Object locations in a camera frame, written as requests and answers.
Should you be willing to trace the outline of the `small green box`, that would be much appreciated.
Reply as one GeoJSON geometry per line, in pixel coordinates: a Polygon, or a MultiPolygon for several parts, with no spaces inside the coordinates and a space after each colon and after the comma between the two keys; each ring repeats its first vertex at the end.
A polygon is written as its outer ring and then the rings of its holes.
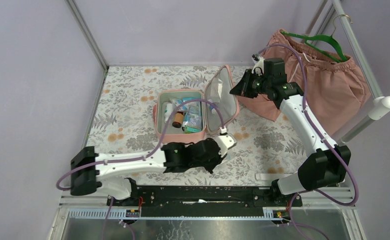
{"type": "Polygon", "coordinates": [[[199,132],[202,132],[202,129],[200,129],[200,128],[193,128],[193,127],[190,127],[190,126],[184,127],[184,133],[193,134],[193,133],[199,133],[199,132]]]}

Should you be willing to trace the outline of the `white gauze packet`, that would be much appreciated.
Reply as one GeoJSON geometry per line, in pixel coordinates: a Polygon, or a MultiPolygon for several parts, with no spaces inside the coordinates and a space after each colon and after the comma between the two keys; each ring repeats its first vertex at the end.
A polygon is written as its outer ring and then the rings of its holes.
{"type": "Polygon", "coordinates": [[[223,91],[223,81],[220,78],[214,78],[210,85],[210,100],[214,103],[221,101],[223,91]]]}

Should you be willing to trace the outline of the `blue white pouch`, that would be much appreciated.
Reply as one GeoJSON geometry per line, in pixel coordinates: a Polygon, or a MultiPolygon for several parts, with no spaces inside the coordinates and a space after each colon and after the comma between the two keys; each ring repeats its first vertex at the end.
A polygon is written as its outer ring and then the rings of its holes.
{"type": "Polygon", "coordinates": [[[186,104],[185,107],[187,111],[184,116],[182,130],[184,131],[184,127],[186,126],[203,129],[201,102],[190,102],[186,104]]]}

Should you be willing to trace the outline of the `white bottle blue label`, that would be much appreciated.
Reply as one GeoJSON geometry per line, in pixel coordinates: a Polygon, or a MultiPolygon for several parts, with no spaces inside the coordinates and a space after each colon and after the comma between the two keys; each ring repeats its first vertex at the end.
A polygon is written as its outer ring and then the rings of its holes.
{"type": "Polygon", "coordinates": [[[214,105],[209,105],[210,111],[213,115],[218,115],[218,105],[214,103],[214,105]]]}

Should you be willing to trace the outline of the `pink medicine kit case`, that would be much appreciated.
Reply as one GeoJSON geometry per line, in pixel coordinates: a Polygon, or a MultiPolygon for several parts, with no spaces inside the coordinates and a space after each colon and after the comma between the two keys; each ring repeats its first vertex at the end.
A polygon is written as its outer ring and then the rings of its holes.
{"type": "Polygon", "coordinates": [[[220,131],[239,114],[239,103],[230,94],[234,87],[230,67],[222,66],[207,83],[204,91],[199,89],[167,90],[159,94],[153,109],[153,118],[158,138],[163,143],[193,143],[205,135],[220,131]]]}

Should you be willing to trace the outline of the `brown bottle orange cap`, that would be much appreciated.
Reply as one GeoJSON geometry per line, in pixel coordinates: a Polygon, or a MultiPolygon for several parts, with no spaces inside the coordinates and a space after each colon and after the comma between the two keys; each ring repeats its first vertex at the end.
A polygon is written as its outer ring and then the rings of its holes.
{"type": "Polygon", "coordinates": [[[177,112],[175,113],[174,115],[174,119],[173,119],[173,122],[172,122],[172,126],[174,128],[181,128],[182,127],[182,124],[183,124],[183,120],[184,120],[184,113],[183,112],[177,112]]]}

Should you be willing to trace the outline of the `white bottle green label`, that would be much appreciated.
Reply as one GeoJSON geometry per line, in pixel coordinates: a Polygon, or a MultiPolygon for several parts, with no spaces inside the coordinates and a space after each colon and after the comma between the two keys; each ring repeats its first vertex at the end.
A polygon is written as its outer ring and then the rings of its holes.
{"type": "Polygon", "coordinates": [[[173,111],[174,105],[171,102],[168,102],[165,104],[165,109],[164,109],[164,122],[167,122],[169,117],[171,116],[171,113],[173,111]]]}

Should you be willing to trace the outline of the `blue white sachet pack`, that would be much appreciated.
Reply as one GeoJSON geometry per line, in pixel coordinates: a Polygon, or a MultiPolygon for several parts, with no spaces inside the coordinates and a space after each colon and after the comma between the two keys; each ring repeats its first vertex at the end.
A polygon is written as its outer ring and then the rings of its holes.
{"type": "Polygon", "coordinates": [[[177,109],[177,111],[179,112],[185,112],[186,111],[186,107],[183,104],[183,101],[179,98],[170,98],[170,102],[173,104],[174,108],[177,109]]]}

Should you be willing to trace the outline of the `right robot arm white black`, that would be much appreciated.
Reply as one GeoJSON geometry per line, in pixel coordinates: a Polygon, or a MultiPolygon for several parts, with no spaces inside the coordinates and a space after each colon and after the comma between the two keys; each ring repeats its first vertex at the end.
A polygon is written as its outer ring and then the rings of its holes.
{"type": "Polygon", "coordinates": [[[351,152],[325,132],[310,111],[301,87],[296,82],[287,82],[283,59],[259,57],[230,93],[252,99],[267,95],[288,117],[304,146],[307,159],[298,171],[273,181],[269,198],[274,205],[284,205],[291,194],[344,181],[351,152]]]}

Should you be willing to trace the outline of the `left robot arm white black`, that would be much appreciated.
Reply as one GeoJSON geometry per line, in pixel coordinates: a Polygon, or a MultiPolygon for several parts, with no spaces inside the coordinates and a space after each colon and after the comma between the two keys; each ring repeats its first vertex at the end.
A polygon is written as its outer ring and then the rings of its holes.
{"type": "Polygon", "coordinates": [[[137,201],[138,193],[128,175],[183,173],[200,167],[212,173],[236,144],[234,136],[225,133],[197,143],[170,142],[155,151],[141,153],[96,153],[93,146],[87,146],[71,160],[70,194],[100,192],[130,206],[137,201]]]}

